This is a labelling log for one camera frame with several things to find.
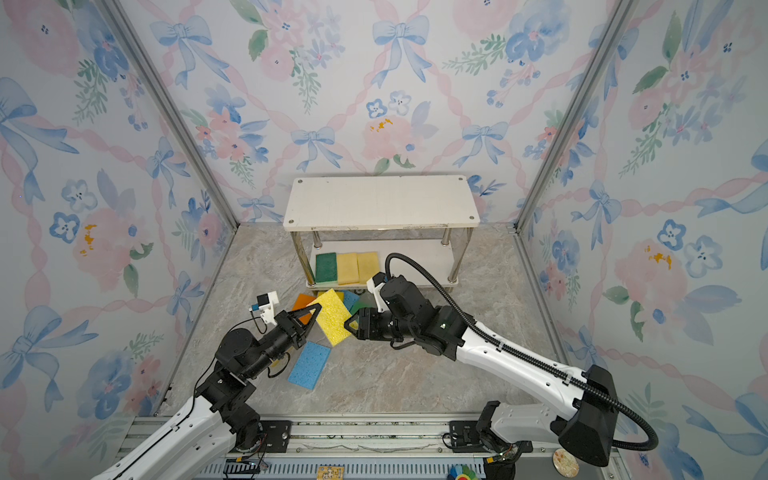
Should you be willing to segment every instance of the gray marble surface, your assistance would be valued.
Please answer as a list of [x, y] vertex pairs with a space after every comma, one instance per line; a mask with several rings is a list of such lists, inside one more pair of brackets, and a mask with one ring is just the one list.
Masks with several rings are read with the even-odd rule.
[[[323, 239], [441, 235], [438, 230], [361, 231], [324, 233]], [[304, 236], [307, 249], [310, 237]], [[249, 318], [248, 306], [257, 295], [276, 290], [280, 309], [289, 309], [299, 293], [310, 293], [304, 282], [290, 236], [281, 226], [240, 226], [160, 414], [171, 415], [183, 405], [224, 333]], [[435, 290], [424, 292], [434, 305], [445, 304]], [[452, 296], [464, 311], [504, 337], [544, 356], [554, 356], [506, 225], [484, 224], [475, 229]], [[259, 336], [252, 323], [243, 326]], [[310, 341], [330, 346], [318, 326], [310, 333]], [[299, 353], [292, 355], [281, 376], [268, 379], [262, 375], [254, 381], [257, 390], [249, 404], [259, 413], [467, 412], [481, 410], [489, 400], [518, 405], [536, 402], [490, 373], [429, 355], [418, 346], [395, 351], [388, 343], [349, 337], [332, 349], [314, 390], [288, 382], [298, 357]]]

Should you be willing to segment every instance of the yellow sponge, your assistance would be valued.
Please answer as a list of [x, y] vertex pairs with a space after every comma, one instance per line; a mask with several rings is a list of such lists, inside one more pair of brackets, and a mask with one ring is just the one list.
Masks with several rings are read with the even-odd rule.
[[338, 253], [336, 255], [336, 271], [338, 272], [339, 285], [358, 283], [360, 277], [357, 272], [357, 253]]
[[344, 328], [344, 322], [352, 315], [346, 309], [344, 303], [339, 300], [339, 296], [333, 289], [328, 290], [323, 295], [317, 297], [317, 300], [310, 305], [319, 303], [323, 306], [317, 316], [317, 324], [323, 329], [323, 332], [331, 342], [331, 346], [339, 345], [342, 340], [350, 336], [351, 333]]
[[376, 252], [357, 254], [357, 271], [360, 283], [365, 283], [379, 270], [379, 254]]

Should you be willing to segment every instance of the green sponge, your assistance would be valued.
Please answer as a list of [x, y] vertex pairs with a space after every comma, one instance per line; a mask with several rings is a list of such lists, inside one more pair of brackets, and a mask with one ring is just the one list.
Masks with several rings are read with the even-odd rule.
[[315, 257], [315, 282], [335, 282], [337, 278], [335, 253], [321, 253]]

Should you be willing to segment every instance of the floral wallpaper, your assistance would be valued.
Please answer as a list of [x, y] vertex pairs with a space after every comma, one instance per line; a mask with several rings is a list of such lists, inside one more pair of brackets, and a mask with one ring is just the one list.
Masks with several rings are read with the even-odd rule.
[[499, 222], [517, 218], [614, 2], [122, 5], [242, 221], [282, 222], [297, 176], [462, 173]]
[[0, 8], [0, 477], [90, 478], [163, 399], [227, 226], [86, 0]]
[[768, 478], [766, 20], [638, 2], [525, 225], [570, 360], [659, 434], [636, 480]]

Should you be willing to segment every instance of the colorful object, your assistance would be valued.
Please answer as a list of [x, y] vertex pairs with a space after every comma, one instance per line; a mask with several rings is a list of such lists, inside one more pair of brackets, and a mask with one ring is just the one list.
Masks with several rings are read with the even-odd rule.
[[560, 475], [565, 478], [573, 478], [578, 475], [578, 461], [576, 457], [566, 452], [565, 449], [557, 449], [552, 456], [552, 463]]
[[[296, 298], [296, 302], [293, 304], [292, 310], [298, 310], [302, 309], [305, 306], [309, 305], [315, 300], [316, 297], [310, 296], [310, 295], [304, 295], [303, 293], [299, 293], [299, 296]], [[307, 313], [305, 316], [301, 317], [299, 320], [301, 323], [306, 325], [310, 322], [310, 319], [312, 318], [312, 313]]]
[[344, 478], [344, 467], [317, 467], [317, 480], [342, 480]]
[[358, 283], [360, 275], [357, 269], [357, 253], [336, 255], [336, 272], [339, 285]]
[[349, 313], [352, 313], [352, 307], [355, 306], [355, 303], [357, 303], [357, 300], [360, 298], [360, 295], [357, 295], [355, 293], [350, 292], [349, 290], [344, 290], [343, 292], [344, 297], [341, 299], [344, 302], [344, 306], [347, 310], [349, 310]]
[[478, 476], [467, 465], [453, 465], [448, 472], [448, 480], [477, 480]]
[[323, 332], [328, 337], [328, 341], [331, 342], [331, 346], [339, 345], [342, 340], [351, 335], [345, 328], [344, 322], [348, 320], [352, 315], [346, 309], [336, 292], [331, 289], [325, 292], [323, 295], [317, 297], [317, 300], [312, 302], [319, 303], [323, 306], [320, 310], [320, 314], [317, 316], [317, 324], [323, 329]]
[[376, 252], [357, 254], [357, 273], [360, 283], [365, 283], [380, 271], [379, 254]]
[[316, 282], [335, 282], [337, 278], [335, 253], [321, 253], [315, 257]]
[[314, 390], [330, 354], [331, 349], [327, 346], [307, 342], [296, 365], [293, 366], [288, 381], [305, 389]]

